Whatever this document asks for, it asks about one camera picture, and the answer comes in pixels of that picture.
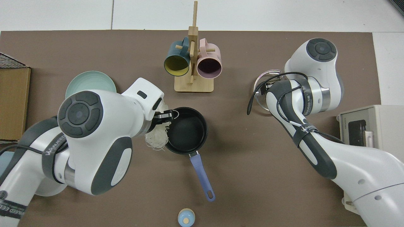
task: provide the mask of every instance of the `mug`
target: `mug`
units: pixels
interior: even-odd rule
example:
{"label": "mug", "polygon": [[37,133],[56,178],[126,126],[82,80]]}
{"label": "mug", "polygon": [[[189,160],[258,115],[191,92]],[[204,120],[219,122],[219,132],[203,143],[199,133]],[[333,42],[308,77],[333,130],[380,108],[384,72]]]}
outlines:
{"label": "mug", "polygon": [[183,41],[175,41],[171,44],[166,60],[164,61],[164,69],[173,76],[183,76],[189,71],[189,39],[185,37]]}
{"label": "mug", "polygon": [[200,53],[196,64],[198,75],[206,79],[213,79],[222,73],[222,59],[219,47],[213,43],[208,43],[206,39],[201,39],[199,44]]}

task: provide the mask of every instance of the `teal mug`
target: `teal mug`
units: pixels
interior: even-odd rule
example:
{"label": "teal mug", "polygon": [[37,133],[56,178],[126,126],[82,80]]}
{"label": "teal mug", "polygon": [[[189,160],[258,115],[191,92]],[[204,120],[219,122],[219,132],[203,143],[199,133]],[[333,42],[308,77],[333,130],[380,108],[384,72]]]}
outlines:
{"label": "teal mug", "polygon": [[185,37],[183,41],[175,41],[171,44],[166,60],[164,61],[164,69],[173,76],[183,76],[189,71],[189,39]]}

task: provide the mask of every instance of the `cardboard box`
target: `cardboard box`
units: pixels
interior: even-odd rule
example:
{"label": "cardboard box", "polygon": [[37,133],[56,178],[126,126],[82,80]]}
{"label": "cardboard box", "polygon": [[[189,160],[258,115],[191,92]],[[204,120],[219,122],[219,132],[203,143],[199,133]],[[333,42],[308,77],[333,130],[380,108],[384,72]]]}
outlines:
{"label": "cardboard box", "polygon": [[0,140],[18,140],[25,131],[30,68],[0,69]]}

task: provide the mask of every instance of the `small bottle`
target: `small bottle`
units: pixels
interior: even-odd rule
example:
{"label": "small bottle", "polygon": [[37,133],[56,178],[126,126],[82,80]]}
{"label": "small bottle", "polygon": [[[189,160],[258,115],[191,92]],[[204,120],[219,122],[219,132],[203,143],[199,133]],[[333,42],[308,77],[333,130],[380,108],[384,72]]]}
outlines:
{"label": "small bottle", "polygon": [[182,227],[191,227],[195,223],[195,213],[189,209],[182,209],[178,214],[178,223]]}

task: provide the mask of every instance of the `blue pan handle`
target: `blue pan handle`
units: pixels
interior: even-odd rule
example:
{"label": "blue pan handle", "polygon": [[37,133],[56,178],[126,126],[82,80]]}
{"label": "blue pan handle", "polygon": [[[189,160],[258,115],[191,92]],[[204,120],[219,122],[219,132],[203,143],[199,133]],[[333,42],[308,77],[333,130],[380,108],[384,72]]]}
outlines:
{"label": "blue pan handle", "polygon": [[201,182],[202,189],[205,192],[206,198],[208,199],[208,201],[213,202],[216,199],[216,196],[213,192],[212,186],[210,185],[205,169],[203,168],[201,156],[197,154],[195,156],[192,156],[190,160],[192,165],[194,166],[196,174],[198,175],[199,181]]}

